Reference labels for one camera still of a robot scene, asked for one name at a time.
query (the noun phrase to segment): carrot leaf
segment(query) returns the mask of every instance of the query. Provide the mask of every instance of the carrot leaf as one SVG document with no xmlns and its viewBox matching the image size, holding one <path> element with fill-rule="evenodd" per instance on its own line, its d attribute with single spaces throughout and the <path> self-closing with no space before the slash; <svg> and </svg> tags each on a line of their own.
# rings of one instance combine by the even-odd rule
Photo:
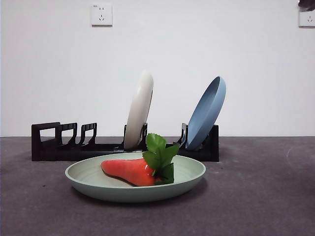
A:
<svg viewBox="0 0 315 236">
<path fill-rule="evenodd" d="M 142 154 L 144 160 L 151 169 L 154 169 L 152 176 L 161 181 L 156 185 L 168 184 L 174 182 L 174 164 L 173 156 L 178 153 L 179 146 L 174 145 L 166 147 L 166 140 L 157 134 L 148 134 L 146 138 L 148 150 Z"/>
</svg>

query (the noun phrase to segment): black dish rack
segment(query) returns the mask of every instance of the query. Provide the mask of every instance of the black dish rack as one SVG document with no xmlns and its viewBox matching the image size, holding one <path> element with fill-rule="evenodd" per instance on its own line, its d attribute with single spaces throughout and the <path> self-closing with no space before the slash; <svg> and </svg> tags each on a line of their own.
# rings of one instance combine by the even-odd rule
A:
<svg viewBox="0 0 315 236">
<path fill-rule="evenodd" d="M 55 129 L 55 137 L 42 141 L 40 131 Z M 32 161 L 81 161 L 95 156 L 124 153 L 143 152 L 147 150 L 146 136 L 148 124 L 144 124 L 141 131 L 141 141 L 137 147 L 130 150 L 124 149 L 126 125 L 124 128 L 124 139 L 117 144 L 96 144 L 97 123 L 84 124 L 81 126 L 81 137 L 76 143 L 77 123 L 60 124 L 60 122 L 33 124 L 31 126 L 31 160 Z M 73 136 L 63 143 L 62 132 L 73 130 Z M 85 143 L 85 132 L 93 130 L 93 136 Z M 167 143 L 166 146 L 179 145 L 178 155 L 193 158 L 198 161 L 219 161 L 219 126 L 214 125 L 202 145 L 195 150 L 186 150 L 188 136 L 188 125 L 182 124 L 182 134 L 177 142 Z"/>
</svg>

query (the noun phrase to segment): green plate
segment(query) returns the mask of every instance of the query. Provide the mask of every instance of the green plate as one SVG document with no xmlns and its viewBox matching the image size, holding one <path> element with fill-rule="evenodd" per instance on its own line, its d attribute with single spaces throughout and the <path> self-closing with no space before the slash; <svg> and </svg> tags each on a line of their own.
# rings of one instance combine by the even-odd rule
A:
<svg viewBox="0 0 315 236">
<path fill-rule="evenodd" d="M 104 160 L 142 158 L 141 152 L 120 153 L 93 157 L 72 164 L 65 175 L 79 192 L 92 198 L 111 202 L 150 202 L 178 196 L 191 190 L 202 178 L 206 167 L 194 159 L 176 155 L 174 183 L 134 187 L 116 178 L 105 175 L 100 167 Z"/>
</svg>

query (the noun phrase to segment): electrical outlet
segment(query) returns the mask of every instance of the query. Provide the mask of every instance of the electrical outlet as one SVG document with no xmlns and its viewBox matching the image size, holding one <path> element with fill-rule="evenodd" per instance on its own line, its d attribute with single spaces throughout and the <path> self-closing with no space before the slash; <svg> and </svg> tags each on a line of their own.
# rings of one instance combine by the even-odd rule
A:
<svg viewBox="0 0 315 236">
<path fill-rule="evenodd" d="M 315 10 L 299 12 L 299 27 L 315 27 Z"/>
<path fill-rule="evenodd" d="M 109 3 L 93 4 L 91 6 L 92 26 L 112 26 L 113 6 Z"/>
</svg>

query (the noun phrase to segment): fake carrot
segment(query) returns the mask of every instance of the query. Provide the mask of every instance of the fake carrot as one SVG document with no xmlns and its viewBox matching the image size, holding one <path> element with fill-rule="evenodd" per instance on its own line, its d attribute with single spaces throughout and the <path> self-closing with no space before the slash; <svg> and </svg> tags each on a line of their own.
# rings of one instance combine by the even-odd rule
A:
<svg viewBox="0 0 315 236">
<path fill-rule="evenodd" d="M 174 182 L 173 156 L 178 153 L 179 146 L 166 148 L 166 140 L 157 134 L 146 137 L 148 150 L 143 158 L 135 160 L 105 160 L 102 170 L 114 177 L 120 177 L 137 186 L 150 186 Z"/>
<path fill-rule="evenodd" d="M 143 158 L 106 160 L 100 166 L 106 174 L 123 178 L 137 186 L 154 185 L 156 181 L 156 178 L 152 176 L 154 170 L 149 167 Z"/>
</svg>

